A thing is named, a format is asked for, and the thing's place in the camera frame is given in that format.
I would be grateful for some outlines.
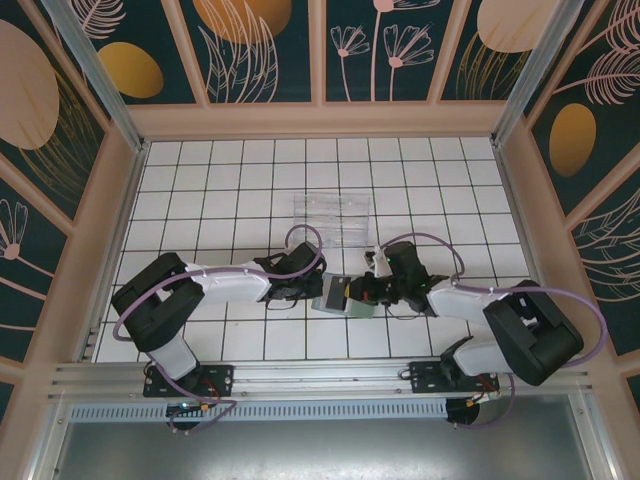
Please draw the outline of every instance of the purple cable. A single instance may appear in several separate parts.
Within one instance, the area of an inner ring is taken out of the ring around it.
[[[453,247],[453,245],[451,245],[450,243],[446,242],[445,240],[442,240],[441,238],[438,238],[435,235],[431,235],[429,233],[421,233],[421,232],[405,233],[404,235],[400,235],[400,236],[398,236],[398,237],[396,237],[396,238],[394,238],[392,240],[389,240],[387,243],[382,245],[381,248],[387,247],[387,246],[391,245],[392,243],[395,243],[398,240],[402,240],[403,238],[407,238],[407,237],[426,237],[426,238],[430,238],[431,240],[435,240],[436,242],[440,243],[441,245],[444,245],[449,250],[451,250],[451,252],[453,253],[453,256],[460,263],[460,271],[458,271],[457,265],[455,266],[456,273],[451,275],[451,283],[453,284],[453,286],[455,288],[459,288],[460,290],[466,290],[467,292],[474,292],[474,293],[485,293],[485,294],[486,293],[489,293],[489,294],[508,294],[508,293],[528,293],[528,292],[531,292],[531,293],[536,293],[536,292],[537,293],[551,293],[551,294],[555,294],[555,295],[562,295],[562,296],[565,296],[565,297],[573,298],[574,300],[577,300],[578,302],[580,302],[583,305],[585,305],[589,310],[591,310],[593,312],[593,314],[598,319],[598,322],[600,323],[600,337],[598,338],[598,343],[596,343],[596,345],[593,347],[593,349],[591,349],[590,352],[586,353],[584,356],[582,356],[580,358],[576,358],[575,360],[571,360],[571,361],[565,363],[564,364],[565,368],[575,367],[576,365],[581,365],[581,364],[583,364],[585,362],[588,362],[593,357],[598,355],[598,353],[600,353],[600,351],[604,348],[604,345],[607,342],[607,333],[609,331],[609,329],[607,328],[607,322],[606,322],[606,320],[604,318],[604,315],[602,315],[602,312],[600,311],[600,309],[598,307],[596,307],[593,303],[591,303],[587,298],[585,298],[583,296],[580,296],[578,294],[575,294],[573,292],[569,292],[567,290],[562,290],[560,288],[554,288],[554,287],[509,287],[509,288],[494,288],[494,287],[490,287],[490,288],[483,288],[483,287],[474,287],[474,286],[471,286],[471,285],[463,285],[463,284],[459,283],[460,277],[462,275],[464,275],[464,272],[466,270],[465,265],[464,265],[464,261],[462,260],[462,257],[456,251],[456,249]]]
[[[504,419],[507,418],[511,413],[511,409],[513,408],[513,404],[516,400],[516,384],[513,380],[513,375],[507,373],[507,376],[509,377],[509,384],[511,386],[511,395],[509,395],[509,404],[507,405],[506,410],[502,412],[500,416],[496,417],[493,420],[489,420],[488,422],[480,423],[479,425],[464,425],[462,423],[457,423],[454,426],[464,428],[466,430],[484,430],[485,428],[495,427],[496,425],[502,423]]]
[[[118,334],[118,331],[120,330],[120,327],[122,327],[122,324],[129,317],[129,315],[131,315],[131,313],[136,308],[138,308],[145,300],[147,300],[149,297],[154,295],[160,289],[166,287],[167,285],[171,285],[174,282],[178,282],[180,280],[183,280],[185,278],[197,277],[197,276],[201,276],[201,275],[211,275],[211,274],[214,274],[214,273],[236,273],[236,272],[244,272],[246,274],[258,275],[258,276],[266,277],[266,278],[275,278],[275,279],[279,279],[279,280],[287,280],[289,278],[295,278],[295,277],[298,277],[300,275],[304,275],[309,270],[314,268],[315,264],[318,262],[318,260],[320,260],[320,257],[322,256],[322,237],[320,236],[320,232],[318,232],[318,230],[316,230],[315,228],[313,228],[310,225],[303,225],[303,224],[295,225],[295,226],[293,226],[291,228],[291,230],[289,230],[287,232],[287,236],[284,239],[285,248],[289,246],[289,237],[291,236],[291,233],[293,233],[295,230],[298,230],[300,228],[304,228],[305,230],[311,230],[314,233],[314,235],[316,236],[316,238],[318,239],[318,249],[316,251],[316,256],[314,257],[313,261],[309,265],[304,267],[302,270],[300,270],[298,272],[294,272],[294,273],[288,273],[286,275],[279,275],[279,274],[276,274],[276,273],[267,273],[267,272],[262,271],[262,270],[254,270],[254,269],[251,269],[251,268],[210,267],[210,268],[204,268],[202,270],[195,270],[193,272],[185,272],[185,273],[180,273],[178,275],[174,275],[174,276],[172,276],[170,278],[167,278],[166,280],[163,280],[162,282],[158,283],[157,285],[155,285],[154,287],[152,287],[151,289],[146,291],[144,294],[142,294],[140,296],[140,298],[138,298],[135,302],[133,302],[129,306],[129,308],[127,308],[124,311],[122,316],[118,319],[118,321],[116,322],[115,326],[113,327],[113,338],[115,338],[116,340],[119,340],[121,342],[132,342],[133,340],[131,338],[123,337],[122,335]],[[236,405],[238,404],[238,402],[236,402],[235,400],[232,400],[232,399],[220,400],[220,399],[213,398],[213,397],[207,398],[207,397],[202,397],[200,395],[196,395],[196,394],[194,394],[192,392],[189,392],[188,390],[185,390],[180,385],[178,385],[167,374],[167,372],[164,370],[164,368],[162,368],[162,366],[159,363],[156,362],[155,358],[153,358],[149,354],[147,354],[147,356],[151,359],[153,364],[158,369],[158,372],[160,372],[160,374],[164,377],[164,379],[167,381],[167,383],[169,385],[171,385],[176,391],[182,393],[184,396],[193,398],[193,399],[198,400],[199,402],[202,402],[202,403],[213,404],[214,406],[216,406],[216,405],[229,405],[228,408],[224,409],[222,412],[220,412],[218,415],[216,415],[211,420],[207,420],[206,422],[201,422],[196,427],[192,428],[191,430],[188,430],[187,432],[197,433],[199,431],[202,431],[202,430],[204,430],[206,428],[211,427],[218,420],[220,420],[222,417],[224,417],[226,414],[228,414],[231,410],[233,410],[236,407]],[[175,418],[175,415],[172,415],[171,418],[169,418],[169,424],[171,425],[171,428],[175,432],[175,427],[173,425],[173,419],[174,418]]]

